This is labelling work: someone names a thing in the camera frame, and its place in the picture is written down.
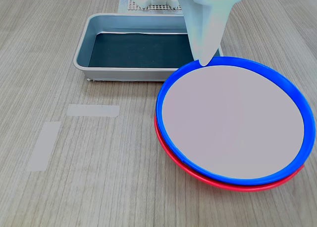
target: metal tray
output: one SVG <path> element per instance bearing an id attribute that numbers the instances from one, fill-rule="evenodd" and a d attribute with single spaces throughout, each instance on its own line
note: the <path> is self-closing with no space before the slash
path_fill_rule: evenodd
<path id="1" fill-rule="evenodd" d="M 89 80 L 165 81 L 192 60 L 183 15 L 99 13 L 88 18 L 73 62 Z"/>

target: tape marking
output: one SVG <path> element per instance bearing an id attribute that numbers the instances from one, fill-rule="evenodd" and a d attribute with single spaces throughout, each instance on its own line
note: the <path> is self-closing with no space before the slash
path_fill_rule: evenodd
<path id="1" fill-rule="evenodd" d="M 35 143 L 27 171 L 45 171 L 58 135 L 61 122 L 45 122 Z"/>
<path id="2" fill-rule="evenodd" d="M 68 106 L 67 115 L 117 117 L 119 110 L 119 106 L 70 104 Z"/>

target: stacked plates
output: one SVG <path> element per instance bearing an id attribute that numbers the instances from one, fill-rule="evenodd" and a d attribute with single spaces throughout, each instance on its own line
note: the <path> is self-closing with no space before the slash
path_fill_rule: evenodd
<path id="1" fill-rule="evenodd" d="M 159 92 L 155 128 L 187 173 L 234 191 L 263 191 L 293 178 L 316 135 L 301 92 L 262 64 L 215 57 L 174 72 Z"/>

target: red plate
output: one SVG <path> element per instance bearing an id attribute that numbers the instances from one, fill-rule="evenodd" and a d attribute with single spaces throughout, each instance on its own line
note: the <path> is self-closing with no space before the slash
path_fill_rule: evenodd
<path id="1" fill-rule="evenodd" d="M 162 147 L 164 148 L 164 150 L 166 151 L 167 155 L 169 155 L 169 157 L 178 165 L 180 166 L 185 172 L 187 172 L 189 175 L 197 178 L 198 180 L 209 184 L 211 186 L 215 186 L 221 189 L 226 189 L 226 190 L 230 190 L 230 191 L 240 191 L 240 192 L 256 192 L 256 191 L 266 191 L 266 190 L 270 190 L 273 188 L 276 188 L 282 184 L 285 184 L 286 182 L 288 182 L 290 179 L 292 179 L 297 173 L 300 172 L 300 170 L 303 169 L 304 165 L 302 165 L 297 171 L 295 171 L 294 173 L 292 173 L 290 176 L 281 179 L 280 181 L 276 181 L 273 183 L 269 183 L 266 185 L 257 185 L 257 186 L 240 186 L 240 185 L 232 185 L 232 184 L 227 184 L 224 182 L 219 182 L 213 179 L 210 179 L 202 174 L 200 174 L 199 172 L 196 172 L 195 170 L 191 169 L 190 167 L 188 167 L 187 165 L 185 165 L 184 163 L 182 163 L 179 158 L 174 155 L 174 153 L 170 150 L 170 148 L 167 146 L 167 144 L 165 143 L 164 139 L 162 138 L 162 135 L 159 131 L 158 128 L 158 121 L 157 121 L 157 117 L 156 114 L 154 116 L 154 123 L 155 123 L 155 131 L 157 133 L 158 136 L 158 140 L 160 142 L 160 144 L 162 145 Z"/>

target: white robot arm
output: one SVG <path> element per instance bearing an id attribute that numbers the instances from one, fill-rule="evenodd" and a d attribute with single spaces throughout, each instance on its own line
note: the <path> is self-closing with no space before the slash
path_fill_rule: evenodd
<path id="1" fill-rule="evenodd" d="M 178 6 L 175 0 L 133 0 L 141 8 L 153 1 L 166 1 Z M 235 3 L 241 0 L 177 0 L 182 7 L 189 43 L 194 60 L 206 66 L 220 46 L 222 35 Z"/>

